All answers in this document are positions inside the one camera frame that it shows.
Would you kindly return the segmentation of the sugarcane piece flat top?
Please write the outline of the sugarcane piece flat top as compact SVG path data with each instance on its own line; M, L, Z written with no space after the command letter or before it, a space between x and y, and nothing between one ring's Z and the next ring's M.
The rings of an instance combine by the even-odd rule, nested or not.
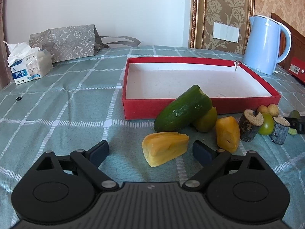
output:
M276 144L283 145L286 140L290 126L291 125L289 121L286 120L284 117L274 117L274 129L269 135L271 140Z

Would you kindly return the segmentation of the yellow jackfruit piece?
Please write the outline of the yellow jackfruit piece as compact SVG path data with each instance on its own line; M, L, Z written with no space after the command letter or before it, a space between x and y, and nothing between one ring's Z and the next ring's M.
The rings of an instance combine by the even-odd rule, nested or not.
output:
M183 155L189 144L189 136L178 132L159 132L147 135L142 141L142 150L151 167L165 164Z
M219 118L215 124L217 145L230 152L236 152L240 142L240 129L237 120L232 117Z

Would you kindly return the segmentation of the green tomato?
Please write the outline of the green tomato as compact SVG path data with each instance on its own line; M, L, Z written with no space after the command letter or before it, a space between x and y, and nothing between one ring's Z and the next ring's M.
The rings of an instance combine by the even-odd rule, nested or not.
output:
M204 116L202 116L201 118L195 121L195 128L199 132L207 133L211 129L213 129L217 119L218 119L217 110L215 107L212 107Z
M258 133L260 135L270 135L274 129L274 119L269 113L262 113L264 122Z

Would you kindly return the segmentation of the whole-end green cucumber half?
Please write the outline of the whole-end green cucumber half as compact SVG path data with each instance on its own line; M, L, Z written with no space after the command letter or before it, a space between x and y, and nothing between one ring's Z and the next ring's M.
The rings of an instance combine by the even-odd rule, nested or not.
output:
M159 113L153 124L154 130L180 130L205 115L212 106L212 100L203 93L200 86L193 85Z

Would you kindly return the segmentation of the cut green cucumber half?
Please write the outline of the cut green cucumber half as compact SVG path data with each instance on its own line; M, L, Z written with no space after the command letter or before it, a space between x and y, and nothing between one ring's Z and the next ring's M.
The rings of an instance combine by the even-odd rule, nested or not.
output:
M299 111L293 110L293 111L291 111L291 113L289 114L289 118L300 119L300 118L301 118L301 115L300 115Z

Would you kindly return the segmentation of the red cardboard box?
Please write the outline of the red cardboard box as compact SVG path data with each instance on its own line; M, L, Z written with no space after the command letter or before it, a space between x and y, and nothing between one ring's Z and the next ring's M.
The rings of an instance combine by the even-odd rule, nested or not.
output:
M302 83L305 82L305 61L293 57L288 72Z

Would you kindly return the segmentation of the green checked tablecloth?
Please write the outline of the green checked tablecloth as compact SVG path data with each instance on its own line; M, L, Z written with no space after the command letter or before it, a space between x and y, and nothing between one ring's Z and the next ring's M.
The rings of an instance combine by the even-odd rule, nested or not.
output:
M10 202L12 191L46 150L69 155L106 140L110 154L100 169L120 185L123 181L182 183L201 169L192 157L192 142L198 139L215 148L216 138L214 132L191 128L182 131L190 136L187 153L156 168L146 162L142 140L154 132L153 120L125 120L121 101L127 58L143 56L243 60L242 55L217 50L104 49L94 57L56 63L41 79L10 83L1 90L1 228L18 221ZM304 115L304 85L280 66L271 76L258 74L281 94L278 107L283 116L293 110ZM252 142L241 141L236 154L248 150L256 150L289 189L291 201L283 220L292 228L304 228L304 134L288 134L283 145L257 134Z

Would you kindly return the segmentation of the brown wooden headboard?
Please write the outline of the brown wooden headboard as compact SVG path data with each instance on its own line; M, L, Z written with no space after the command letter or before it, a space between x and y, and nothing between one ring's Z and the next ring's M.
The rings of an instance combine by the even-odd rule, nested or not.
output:
M277 14L271 13L271 18L285 25L290 30L292 35L292 45L290 53L285 60L279 63L279 65L283 69L288 71L293 57L304 61L304 36L296 29L294 29L290 24L281 19Z

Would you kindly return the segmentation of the light blue electric kettle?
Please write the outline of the light blue electric kettle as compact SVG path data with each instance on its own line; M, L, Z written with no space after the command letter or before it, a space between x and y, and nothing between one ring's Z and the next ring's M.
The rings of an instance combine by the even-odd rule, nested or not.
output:
M276 65L290 52L291 32L282 23L264 15L254 15L249 21L251 30L243 63L263 74L272 75ZM281 33L285 35L286 45L284 52L279 54Z

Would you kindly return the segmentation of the red shallow cardboard tray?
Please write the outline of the red shallow cardboard tray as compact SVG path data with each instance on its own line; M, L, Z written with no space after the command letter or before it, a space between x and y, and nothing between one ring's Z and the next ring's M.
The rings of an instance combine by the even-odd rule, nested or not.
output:
M280 94L239 60L199 57L132 57L123 84L125 119L154 119L169 103L198 85L218 114L278 104Z

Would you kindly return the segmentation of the cat print tissue pack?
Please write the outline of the cat print tissue pack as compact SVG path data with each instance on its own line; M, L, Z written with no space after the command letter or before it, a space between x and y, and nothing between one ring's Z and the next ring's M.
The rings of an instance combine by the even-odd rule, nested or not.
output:
M10 52L8 68L10 68L16 85L44 77L52 68L52 56L47 50L30 47L26 42L8 44L3 41Z

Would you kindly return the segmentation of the grey patterned paper bag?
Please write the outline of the grey patterned paper bag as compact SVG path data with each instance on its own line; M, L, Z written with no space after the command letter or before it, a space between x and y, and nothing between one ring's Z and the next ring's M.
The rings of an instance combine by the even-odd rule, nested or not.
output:
M41 33L31 34L29 45L47 50L52 56L52 62L73 60L94 56L101 49L121 45L137 47L140 40L129 36L114 37L115 41L104 43L107 36L100 36L94 24L52 28Z

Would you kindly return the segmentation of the white wall switch panel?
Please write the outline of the white wall switch panel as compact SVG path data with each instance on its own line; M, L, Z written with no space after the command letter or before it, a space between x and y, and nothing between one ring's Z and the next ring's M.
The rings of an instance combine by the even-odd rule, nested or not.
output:
M213 38L238 43L239 28L215 22L213 24Z

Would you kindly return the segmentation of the gold ornate wall frame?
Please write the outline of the gold ornate wall frame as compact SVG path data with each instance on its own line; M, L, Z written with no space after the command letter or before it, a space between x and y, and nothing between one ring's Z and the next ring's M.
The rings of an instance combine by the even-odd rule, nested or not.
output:
M255 0L191 0L189 47L245 52ZM238 42L213 38L214 23L239 29Z

